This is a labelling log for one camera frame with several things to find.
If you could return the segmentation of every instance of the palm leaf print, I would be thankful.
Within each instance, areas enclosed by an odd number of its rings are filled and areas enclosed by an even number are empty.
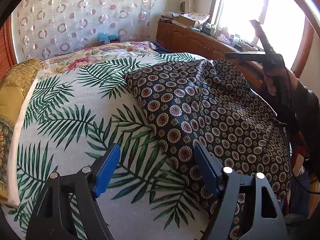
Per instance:
[[[84,231],[84,227],[82,225],[81,216],[80,216],[79,209],[78,209],[76,195],[70,193],[69,199],[70,199],[70,207],[71,207],[73,222],[76,227],[77,235],[79,238],[81,238],[83,240],[87,240],[87,235]]]
[[[34,121],[41,122],[59,108],[64,102],[69,102],[68,97],[73,97],[72,82],[60,82],[59,76],[54,76],[39,82],[32,94],[27,108],[24,129],[27,129]]]
[[[28,200],[27,202],[22,203],[18,209],[12,209],[8,212],[8,215],[14,215],[13,220],[15,222],[19,220],[21,231],[25,234],[27,233],[27,228],[34,206],[35,204],[31,198],[31,201]]]
[[[156,139],[150,129],[146,130],[149,126],[138,109],[133,106],[134,111],[131,111],[126,105],[123,107],[124,109],[117,109],[117,115],[112,115],[105,129],[102,120],[99,127],[94,125],[93,129],[89,128],[88,134],[93,139],[93,142],[88,141],[88,144],[95,151],[105,152],[113,142],[121,147],[117,171],[108,185],[108,188],[121,188],[121,190],[112,199],[134,193],[131,203],[135,203],[149,193],[149,203],[155,205],[153,210],[165,208],[155,220],[169,216],[164,228],[173,218],[178,227],[180,219],[188,224],[187,217],[195,219],[192,210],[199,211],[195,204],[196,196],[187,189],[186,181],[174,171],[166,156],[156,161],[160,156],[161,147],[159,144],[150,144],[156,142]],[[119,127],[126,129],[119,132]],[[146,155],[148,150],[151,151],[150,156]],[[95,159],[102,155],[88,152],[86,154]]]
[[[154,58],[158,62],[166,62],[166,61],[191,61],[196,58],[189,53],[169,53],[169,54],[157,54],[154,55]]]
[[[74,109],[62,107],[61,111],[56,109],[55,113],[51,113],[40,123],[38,134],[51,135],[50,140],[55,137],[53,142],[58,141],[57,147],[68,137],[64,147],[64,150],[66,150],[75,136],[76,141],[79,141],[83,129],[86,136],[88,135],[88,126],[93,126],[90,122],[94,118],[95,115],[91,115],[90,109],[86,112],[84,105],[81,110],[77,105],[75,105]]]
[[[99,86],[102,97],[109,96],[110,99],[113,96],[116,99],[117,95],[121,97],[121,93],[130,93],[122,75],[147,66],[150,64],[141,64],[136,58],[121,58],[96,63],[79,69],[79,83],[83,84],[82,86]]]
[[[33,147],[30,144],[25,148],[23,144],[18,146],[17,179],[20,201],[27,200],[31,196],[34,196],[36,201],[49,174],[58,169],[58,166],[56,166],[51,171],[53,155],[48,159],[48,142],[43,153],[40,149],[41,141],[38,146],[36,144]]]

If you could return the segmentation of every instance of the wooden headboard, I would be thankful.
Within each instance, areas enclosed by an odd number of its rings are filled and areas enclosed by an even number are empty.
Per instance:
[[[11,16],[7,19],[4,26],[0,29],[0,79],[4,74],[17,63],[12,35],[11,35]]]

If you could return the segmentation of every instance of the circle pattern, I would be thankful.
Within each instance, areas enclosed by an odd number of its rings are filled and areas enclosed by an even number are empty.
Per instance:
[[[156,137],[166,141],[164,149],[177,168],[184,167],[192,191],[208,212],[213,212],[211,206],[216,200],[203,189],[192,158],[198,143],[239,174],[264,174],[278,200],[283,199],[285,194],[281,193],[290,174],[276,115],[252,93],[244,76],[230,62],[169,61],[124,78]],[[239,215],[244,195],[238,202]]]

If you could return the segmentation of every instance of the cardboard box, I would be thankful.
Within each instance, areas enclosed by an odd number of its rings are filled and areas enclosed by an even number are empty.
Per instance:
[[[191,26],[192,28],[199,28],[209,19],[209,17],[210,15],[202,15],[196,12],[192,12],[179,15],[177,22],[187,27]]]
[[[179,17],[179,13],[174,13],[174,12],[165,12],[164,16],[170,19],[174,19],[175,17]]]

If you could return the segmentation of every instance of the person's hand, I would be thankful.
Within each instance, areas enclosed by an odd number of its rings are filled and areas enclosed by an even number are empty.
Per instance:
[[[268,86],[269,93],[272,96],[276,95],[276,87],[273,84],[273,77],[283,77],[284,85],[286,86],[287,90],[290,91],[290,84],[291,84],[291,92],[294,92],[299,83],[299,79],[287,68],[273,68],[270,70],[264,69],[264,81]]]

